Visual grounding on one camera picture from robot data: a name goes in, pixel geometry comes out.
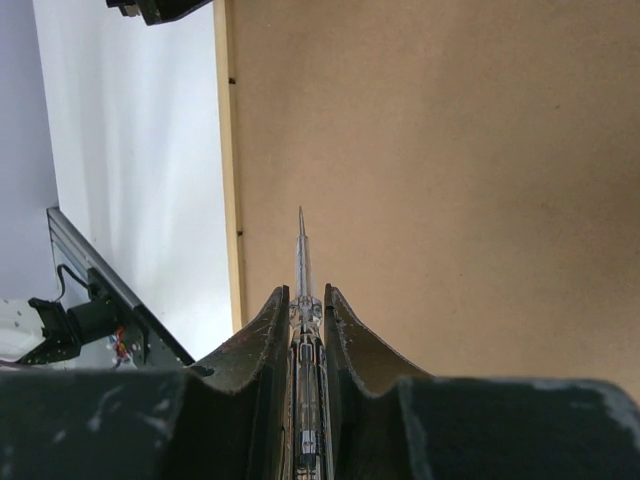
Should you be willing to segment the light wooden picture frame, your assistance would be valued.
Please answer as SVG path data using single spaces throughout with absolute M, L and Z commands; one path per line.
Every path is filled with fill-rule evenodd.
M 635 1 L 218 1 L 232 311 L 313 284 L 425 370 L 639 392 Z

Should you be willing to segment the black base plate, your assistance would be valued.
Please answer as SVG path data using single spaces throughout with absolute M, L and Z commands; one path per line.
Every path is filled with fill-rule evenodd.
M 138 368 L 182 368 L 194 358 L 161 324 L 151 311 L 129 291 L 118 290 L 97 268 L 87 271 L 92 298 L 104 300 L 123 328 L 122 339 Z

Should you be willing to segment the small metal tool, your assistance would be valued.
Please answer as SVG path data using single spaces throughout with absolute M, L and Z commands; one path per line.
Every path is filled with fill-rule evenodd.
M 298 211 L 295 294 L 289 302 L 287 424 L 284 479 L 334 477 L 323 306 L 314 293 L 304 212 Z

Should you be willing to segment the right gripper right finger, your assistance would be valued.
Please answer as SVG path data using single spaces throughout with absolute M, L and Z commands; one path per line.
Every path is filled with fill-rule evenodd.
M 435 376 L 327 286 L 339 479 L 635 479 L 639 409 L 602 380 Z

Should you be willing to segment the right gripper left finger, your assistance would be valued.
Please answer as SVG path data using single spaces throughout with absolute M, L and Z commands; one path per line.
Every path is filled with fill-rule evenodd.
M 188 368 L 1 375 L 5 479 L 277 479 L 289 290 Z

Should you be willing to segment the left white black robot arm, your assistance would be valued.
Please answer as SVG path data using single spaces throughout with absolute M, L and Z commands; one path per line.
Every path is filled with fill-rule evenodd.
M 1 364 L 190 365 L 231 333 L 214 13 L 1 5 Z

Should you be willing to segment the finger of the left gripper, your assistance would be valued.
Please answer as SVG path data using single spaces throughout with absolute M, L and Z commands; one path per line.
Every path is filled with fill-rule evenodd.
M 146 25 L 178 21 L 212 3 L 212 0 L 106 0 L 108 8 L 124 17 L 140 16 Z

